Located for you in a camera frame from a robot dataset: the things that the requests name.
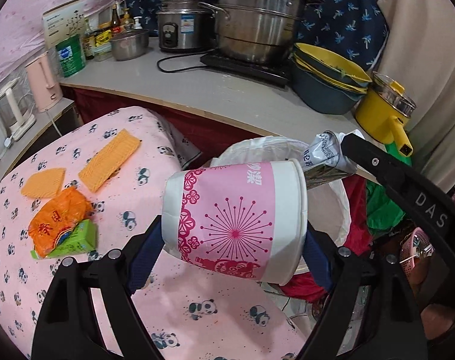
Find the beige curtain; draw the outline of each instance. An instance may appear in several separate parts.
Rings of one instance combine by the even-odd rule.
[[[443,191],[455,183],[455,8],[450,0],[379,0],[390,34],[378,71],[415,101],[413,166]]]

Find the metal screw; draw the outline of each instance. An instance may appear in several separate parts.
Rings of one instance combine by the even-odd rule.
[[[349,257],[351,255],[351,250],[345,246],[341,246],[339,249],[337,249],[337,252],[343,257]]]
[[[115,259],[118,259],[120,256],[121,256],[121,251],[119,249],[113,249],[111,250],[107,256],[111,259],[111,260],[115,260]]]
[[[394,256],[393,254],[388,254],[386,256],[386,261],[389,263],[389,264],[396,264],[397,263],[397,257]]]
[[[70,266],[73,262],[74,259],[72,257],[66,257],[64,260],[62,260],[62,265]]]

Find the yellow pot handle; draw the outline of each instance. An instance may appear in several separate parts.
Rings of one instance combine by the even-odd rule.
[[[409,142],[409,138],[407,138],[406,132],[404,131],[404,122],[402,119],[394,115],[390,116],[389,128],[394,136],[394,142],[396,142],[396,147],[399,153],[401,153],[404,157],[410,157],[413,152],[413,148]]]

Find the yellow electric cooking pot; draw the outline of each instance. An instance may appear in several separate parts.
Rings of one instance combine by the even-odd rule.
[[[372,138],[384,144],[396,142],[399,153],[409,157],[413,148],[404,126],[415,108],[401,84],[374,73],[373,83],[356,109],[355,118]]]

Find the yellow-orange rectangular cloth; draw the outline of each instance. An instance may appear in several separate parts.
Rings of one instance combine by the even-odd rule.
[[[29,177],[20,193],[29,198],[55,198],[64,182],[66,168],[51,168]]]
[[[79,172],[80,180],[91,192],[96,192],[109,176],[136,151],[139,145],[139,139],[133,137],[125,129],[121,130]]]

